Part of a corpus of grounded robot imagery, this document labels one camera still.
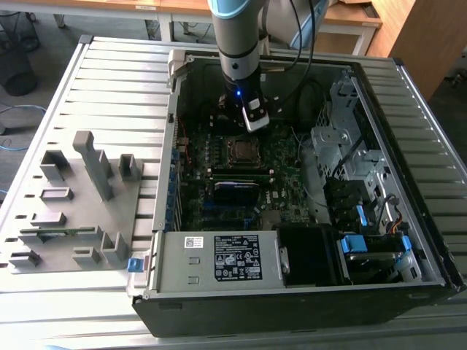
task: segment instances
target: gray plastic block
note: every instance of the gray plastic block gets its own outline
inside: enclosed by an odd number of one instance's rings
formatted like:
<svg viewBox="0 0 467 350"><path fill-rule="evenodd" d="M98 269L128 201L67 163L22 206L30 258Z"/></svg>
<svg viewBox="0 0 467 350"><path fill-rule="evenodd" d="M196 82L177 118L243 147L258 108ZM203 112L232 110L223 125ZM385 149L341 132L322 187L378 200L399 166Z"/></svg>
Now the gray plastic block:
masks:
<svg viewBox="0 0 467 350"><path fill-rule="evenodd" d="M32 249L24 252L14 252L9 256L9 262L16 268L33 268L38 266L41 258Z"/></svg>
<svg viewBox="0 0 467 350"><path fill-rule="evenodd" d="M73 248L72 258L79 266L96 266L101 256L93 246L76 246Z"/></svg>
<svg viewBox="0 0 467 350"><path fill-rule="evenodd" d="M104 173L107 175L107 178L110 178L112 175L112 168L110 167L110 163L105 152L102 149L98 149L96 152L99 154L99 162L104 169Z"/></svg>
<svg viewBox="0 0 467 350"><path fill-rule="evenodd" d="M18 234L18 239L20 239L25 245L44 243L44 239L41 237L40 233L20 233Z"/></svg>
<svg viewBox="0 0 467 350"><path fill-rule="evenodd" d="M102 239L103 232L102 229L98 226L94 231L77 231L76 234L83 241L88 241L91 239L100 241Z"/></svg>
<svg viewBox="0 0 467 350"><path fill-rule="evenodd" d="M121 155L118 170L123 181L139 181L141 179L141 171L133 155Z"/></svg>
<svg viewBox="0 0 467 350"><path fill-rule="evenodd" d="M101 243L101 252L110 265L121 265L128 257L128 247L120 233L117 233L115 245L107 232L104 232Z"/></svg>
<svg viewBox="0 0 467 350"><path fill-rule="evenodd" d="M52 187L44 188L41 191L40 198L44 201L70 201L73 199L73 191L70 187Z"/></svg>
<svg viewBox="0 0 467 350"><path fill-rule="evenodd" d="M31 225L33 226L61 226L64 225L66 217L62 212L45 212L45 213L34 213L31 219Z"/></svg>
<svg viewBox="0 0 467 350"><path fill-rule="evenodd" d="M107 181L109 169L102 166L100 161L100 159L103 159L102 154L99 154L94 149L93 143L93 133L90 131L77 131L73 140L73 148L81 154L86 165L86 171L88 172L91 181L96 186L101 199L103 201L108 201L113 197L112 188Z"/></svg>
<svg viewBox="0 0 467 350"><path fill-rule="evenodd" d="M68 165L68 160L66 160L62 151L53 150L45 151L39 167L41 168L45 177L47 177L47 180L54 182L64 180L63 175L61 174L61 169L67 167Z"/></svg>

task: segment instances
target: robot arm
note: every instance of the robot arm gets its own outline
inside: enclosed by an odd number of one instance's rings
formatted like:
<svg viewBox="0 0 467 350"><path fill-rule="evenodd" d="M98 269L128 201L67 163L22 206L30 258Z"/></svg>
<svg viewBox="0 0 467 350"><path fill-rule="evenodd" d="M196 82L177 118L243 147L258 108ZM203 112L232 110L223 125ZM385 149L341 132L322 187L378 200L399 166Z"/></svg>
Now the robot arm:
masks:
<svg viewBox="0 0 467 350"><path fill-rule="evenodd" d="M319 28L329 0L209 0L219 48L227 98L240 107L249 132L269 124L268 104L260 88L259 29L299 47L299 29L294 3L301 23L302 46L311 42L312 15Z"/></svg>

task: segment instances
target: wooden cabinet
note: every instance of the wooden cabinet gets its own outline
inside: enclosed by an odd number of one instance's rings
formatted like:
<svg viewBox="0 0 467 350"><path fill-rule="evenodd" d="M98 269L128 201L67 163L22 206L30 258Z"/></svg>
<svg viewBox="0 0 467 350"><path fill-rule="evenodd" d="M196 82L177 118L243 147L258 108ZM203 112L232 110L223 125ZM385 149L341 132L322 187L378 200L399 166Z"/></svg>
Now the wooden cabinet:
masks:
<svg viewBox="0 0 467 350"><path fill-rule="evenodd" d="M367 55L397 57L429 99L467 42L466 0L373 0L383 21Z"/></svg>

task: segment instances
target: gray 3d printed part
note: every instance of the gray 3d printed part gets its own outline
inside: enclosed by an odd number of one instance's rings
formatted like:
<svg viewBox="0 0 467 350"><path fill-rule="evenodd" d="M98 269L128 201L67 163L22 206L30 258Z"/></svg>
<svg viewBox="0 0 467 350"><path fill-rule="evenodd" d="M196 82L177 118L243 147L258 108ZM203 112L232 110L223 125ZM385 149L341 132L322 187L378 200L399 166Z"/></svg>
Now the gray 3d printed part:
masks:
<svg viewBox="0 0 467 350"><path fill-rule="evenodd" d="M39 195L23 198L23 212L25 220L20 221L12 217L12 225L21 222L24 226L18 231L12 231L9 238L20 239L19 233L38 233L44 242L35 240L27 246L41 257L41 263L36 267L13 267L12 273L44 273L60 271L105 271L123 268L126 260L120 265L112 265L104 259L101 253L103 232L107 232L112 242L116 241L119 232L128 247L131 246L134 233L135 213L139 198L141 182L122 181L117 159L109 159L111 173L114 174L107 181L115 194L110 201L103 201L99 193L93 189L94 185L88 176L85 164L77 154L76 158L68 158L69 167L62 170L66 186L73 190L72 201L43 201ZM136 160L138 168L144 170L143 162ZM38 188L51 188L44 182ZM62 212L66 217L63 226L33 227L29 224L32 213ZM101 255L97 265L78 265L72 258L73 248L77 246L93 246Z"/></svg>
<svg viewBox="0 0 467 350"><path fill-rule="evenodd" d="M98 149L96 152L99 154L99 162L104 169L104 174L106 174L107 178L110 178L112 175L112 168L110 168L109 160L105 152L102 149Z"/></svg>
<svg viewBox="0 0 467 350"><path fill-rule="evenodd" d="M66 221L66 217L62 212L45 212L45 213L34 213L31 218L31 225L33 226L43 226L43 225L53 225L59 226L63 225Z"/></svg>
<svg viewBox="0 0 467 350"><path fill-rule="evenodd" d="M118 170L123 181L139 181L141 179L141 171L138 169L133 155L121 155Z"/></svg>
<svg viewBox="0 0 467 350"><path fill-rule="evenodd" d="M70 201L73 199L73 191L70 187L44 188L39 196L46 201Z"/></svg>
<svg viewBox="0 0 467 350"><path fill-rule="evenodd" d="M79 266L96 266L101 256L93 246L77 246L73 248L72 258Z"/></svg>
<svg viewBox="0 0 467 350"><path fill-rule="evenodd" d="M20 239L25 245L44 243L44 236L41 236L41 234L37 232L20 233L18 235L18 239Z"/></svg>
<svg viewBox="0 0 467 350"><path fill-rule="evenodd" d="M35 268L40 260L39 255L32 249L24 252L13 252L9 257L9 262L16 268Z"/></svg>
<svg viewBox="0 0 467 350"><path fill-rule="evenodd" d="M76 234L83 241L90 240L90 239L101 240L103 232L102 232L102 229L98 226L94 230L77 231Z"/></svg>
<svg viewBox="0 0 467 350"><path fill-rule="evenodd" d="M50 182L63 181L61 170L68 166L68 161L60 150L45 151L40 168Z"/></svg>
<svg viewBox="0 0 467 350"><path fill-rule="evenodd" d="M93 133L90 131L77 131L73 140L73 148L81 154L89 177L96 186L97 192L99 192L102 200L108 201L113 197L112 188L107 181L109 169L102 166L100 159L104 159L104 157L102 154L98 154L94 149L93 143Z"/></svg>
<svg viewBox="0 0 467 350"><path fill-rule="evenodd" d="M117 233L115 244L113 244L107 232L104 232L102 236L101 252L110 265L118 266L127 258L128 247L120 233Z"/></svg>

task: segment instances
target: green circuit board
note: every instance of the green circuit board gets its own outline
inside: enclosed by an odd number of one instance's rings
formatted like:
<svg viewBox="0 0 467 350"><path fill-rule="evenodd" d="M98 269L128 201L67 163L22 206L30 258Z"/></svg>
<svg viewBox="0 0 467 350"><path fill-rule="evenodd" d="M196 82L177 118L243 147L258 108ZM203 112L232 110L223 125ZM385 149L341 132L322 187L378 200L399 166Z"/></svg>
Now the green circuit board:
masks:
<svg viewBox="0 0 467 350"><path fill-rule="evenodd" d="M183 230L268 230L280 222L313 220L290 127L273 124L262 133L236 136L211 133L199 124L185 130L186 135L179 133L185 146ZM222 181L259 184L257 201L250 206L212 205L210 190Z"/></svg>

